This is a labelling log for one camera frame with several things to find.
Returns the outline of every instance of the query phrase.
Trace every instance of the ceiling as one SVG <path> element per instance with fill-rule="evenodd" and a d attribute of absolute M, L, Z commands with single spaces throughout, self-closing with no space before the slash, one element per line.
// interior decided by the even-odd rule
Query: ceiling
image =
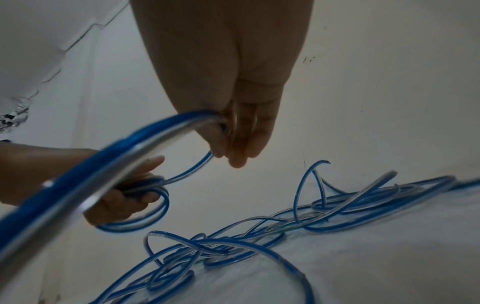
<path fill-rule="evenodd" d="M 0 99 L 35 91 L 60 68 L 66 50 L 91 25 L 107 23 L 127 4 L 128 0 L 0 1 Z"/>

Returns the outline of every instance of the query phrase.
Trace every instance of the tangled cable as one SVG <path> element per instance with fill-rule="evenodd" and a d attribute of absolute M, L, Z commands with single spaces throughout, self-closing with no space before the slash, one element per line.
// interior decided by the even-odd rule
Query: tangled cable
<path fill-rule="evenodd" d="M 128 232 L 158 221 L 165 215 L 169 205 L 168 192 L 163 186 L 186 178 L 204 166 L 211 158 L 211 154 L 207 154 L 190 170 L 172 179 L 163 180 L 154 177 L 150 181 L 136 184 L 128 193 L 141 195 L 155 190 L 161 194 L 163 202 L 154 209 L 155 212 L 151 211 L 140 219 L 99 228 L 110 232 Z M 316 168 L 321 164 L 330 164 L 330 162 L 318 161 L 306 171 L 298 185 L 293 207 L 290 209 L 280 211 L 272 216 L 251 217 L 224 227 L 211 235 L 199 233 L 190 239 L 164 231 L 149 232 L 143 239 L 143 245 L 149 257 L 116 280 L 90 304 L 101 304 L 111 300 L 115 304 L 121 304 L 142 289 L 146 289 L 153 297 L 146 304 L 162 303 L 192 283 L 195 273 L 191 268 L 195 264 L 201 262 L 205 268 L 224 267 L 256 254 L 264 255 L 283 267 L 303 289 L 303 302 L 314 304 L 316 300 L 320 301 L 320 299 L 315 299 L 313 289 L 306 276 L 293 264 L 270 249 L 286 239 L 286 232 L 296 229 L 305 229 L 316 233 L 343 231 L 392 215 L 443 192 L 480 184 L 480 179 L 460 182 L 454 176 L 443 176 L 383 187 L 397 174 L 395 171 L 389 171 L 363 190 L 348 193 L 332 186 L 318 175 Z M 300 193 L 310 174 L 316 180 L 320 199 L 311 204 L 299 205 Z M 326 187 L 336 194 L 327 197 Z M 144 220 L 146 220 L 144 225 L 130 226 Z M 243 234 L 220 236 L 233 227 L 248 221 L 258 222 Z M 154 252 L 149 244 L 149 237 L 152 236 L 169 238 L 177 241 L 178 244 Z M 151 262 L 158 266 L 156 270 L 135 279 L 125 288 L 115 291 L 127 279 Z"/>

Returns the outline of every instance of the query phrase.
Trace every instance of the person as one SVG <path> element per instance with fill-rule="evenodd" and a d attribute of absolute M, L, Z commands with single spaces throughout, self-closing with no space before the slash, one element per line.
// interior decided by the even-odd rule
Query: person
<path fill-rule="evenodd" d="M 230 132 L 198 130 L 215 157 L 245 166 L 267 145 L 284 85 L 303 46 L 313 0 L 131 0 L 146 50 L 179 112 L 214 110 Z M 19 205 L 95 150 L 0 143 L 0 201 Z M 123 183 L 148 176 L 164 157 L 146 162 Z M 92 225 L 123 220 L 158 199 L 111 190 L 84 215 Z"/>

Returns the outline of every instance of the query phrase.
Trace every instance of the forearm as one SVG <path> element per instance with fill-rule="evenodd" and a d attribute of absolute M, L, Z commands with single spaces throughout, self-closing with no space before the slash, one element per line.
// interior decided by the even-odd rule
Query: forearm
<path fill-rule="evenodd" d="M 88 149 L 55 149 L 0 143 L 0 201 L 20 205 L 46 180 L 82 162 Z"/>

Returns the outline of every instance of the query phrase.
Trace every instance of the fingernail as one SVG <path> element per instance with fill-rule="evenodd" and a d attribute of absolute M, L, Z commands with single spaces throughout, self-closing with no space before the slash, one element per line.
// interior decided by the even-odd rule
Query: fingernail
<path fill-rule="evenodd" d="M 158 194 L 156 194 L 155 192 L 149 192 L 149 193 L 145 194 L 144 196 L 142 196 L 141 202 L 142 203 L 153 203 L 155 201 L 158 201 L 159 198 L 160 198 L 160 196 Z"/>

